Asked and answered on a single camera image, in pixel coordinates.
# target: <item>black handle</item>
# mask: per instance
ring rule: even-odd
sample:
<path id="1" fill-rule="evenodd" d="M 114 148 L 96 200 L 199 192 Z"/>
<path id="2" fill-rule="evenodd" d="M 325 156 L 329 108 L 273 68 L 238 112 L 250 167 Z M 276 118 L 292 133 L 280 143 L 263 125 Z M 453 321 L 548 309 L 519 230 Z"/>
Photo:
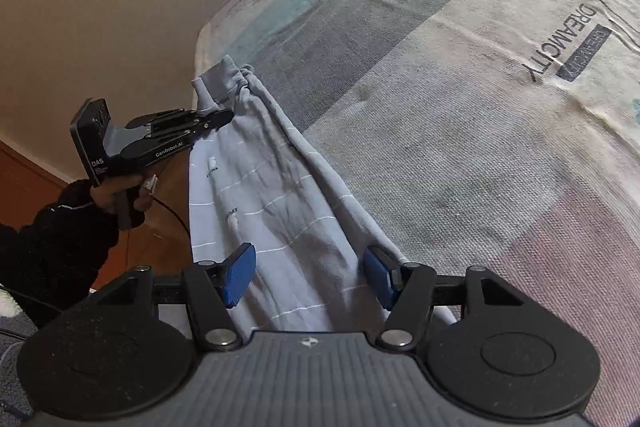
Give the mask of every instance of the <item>black handle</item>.
<path id="1" fill-rule="evenodd" d="M 138 199 L 140 185 L 116 193 L 116 213 L 118 214 L 118 228 L 130 230 L 139 227 L 145 221 L 145 213 L 133 208 L 133 202 Z"/>

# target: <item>hand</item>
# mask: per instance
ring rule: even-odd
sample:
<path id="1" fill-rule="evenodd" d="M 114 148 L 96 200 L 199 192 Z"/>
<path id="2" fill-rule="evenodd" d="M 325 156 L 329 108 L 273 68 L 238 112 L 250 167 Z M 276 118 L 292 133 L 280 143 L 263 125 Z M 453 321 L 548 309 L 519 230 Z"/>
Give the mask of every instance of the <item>hand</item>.
<path id="1" fill-rule="evenodd" d="M 99 187 L 91 187 L 90 193 L 95 206 L 108 214 L 116 214 L 116 193 L 140 185 L 144 180 L 142 174 L 128 174 L 117 178 L 107 178 Z M 154 202 L 154 195 L 148 188 L 140 187 L 138 199 L 134 201 L 133 208 L 145 212 Z"/>

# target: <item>cloth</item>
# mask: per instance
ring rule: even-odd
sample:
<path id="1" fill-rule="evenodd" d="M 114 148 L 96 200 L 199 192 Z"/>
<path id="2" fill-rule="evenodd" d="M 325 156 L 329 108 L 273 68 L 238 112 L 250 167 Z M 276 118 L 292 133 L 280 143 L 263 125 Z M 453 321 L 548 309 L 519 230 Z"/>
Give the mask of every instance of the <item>cloth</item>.
<path id="1" fill-rule="evenodd" d="M 59 309 L 84 299 L 118 242 L 118 220 L 97 208 L 89 180 L 65 187 L 58 201 L 38 212 L 19 231 L 0 225 L 0 284 L 22 291 Z M 0 290 L 0 327 L 24 335 L 35 332 L 59 313 L 19 295 Z M 30 413 L 15 363 L 21 343 L 0 333 L 0 399 Z M 0 426 L 20 425 L 0 410 Z"/>
<path id="2" fill-rule="evenodd" d="M 639 0 L 233 0 L 232 53 L 411 261 L 490 266 L 585 334 L 598 425 L 640 412 Z"/>
<path id="3" fill-rule="evenodd" d="M 231 310 L 236 325 L 245 335 L 378 331 L 385 315 L 359 258 L 369 245 L 400 258 L 399 251 L 250 66 L 224 57 L 194 83 L 235 113 L 193 147 L 189 210 L 194 261 L 222 261 L 245 241 L 255 245 L 257 276 Z"/>

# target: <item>finger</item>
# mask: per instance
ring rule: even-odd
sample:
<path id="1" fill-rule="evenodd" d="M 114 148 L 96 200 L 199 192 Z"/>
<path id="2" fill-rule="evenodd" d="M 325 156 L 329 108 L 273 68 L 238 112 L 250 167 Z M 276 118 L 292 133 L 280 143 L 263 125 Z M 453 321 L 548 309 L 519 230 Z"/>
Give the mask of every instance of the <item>finger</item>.
<path id="1" fill-rule="evenodd" d="M 152 204 L 154 204 L 154 197 L 149 194 L 148 196 L 140 196 L 136 201 L 134 201 L 133 208 L 146 212 L 151 208 Z"/>
<path id="2" fill-rule="evenodd" d="M 127 190 L 127 188 L 135 187 L 142 183 L 142 174 L 127 174 L 126 176 L 118 176 L 116 178 L 107 178 L 102 182 L 102 188 L 111 194 Z"/>

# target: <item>black jacket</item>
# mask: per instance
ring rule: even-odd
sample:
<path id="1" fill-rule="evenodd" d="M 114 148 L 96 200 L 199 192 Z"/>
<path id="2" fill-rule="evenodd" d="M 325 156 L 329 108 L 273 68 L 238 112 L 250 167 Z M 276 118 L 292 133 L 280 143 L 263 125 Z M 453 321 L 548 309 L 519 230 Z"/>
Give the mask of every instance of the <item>black jacket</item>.
<path id="1" fill-rule="evenodd" d="M 91 184 L 66 187 L 16 232 L 0 225 L 0 284 L 65 310 L 84 299 L 118 242 L 118 220 L 94 205 Z M 37 327 L 58 316 L 53 309 L 13 295 Z"/>

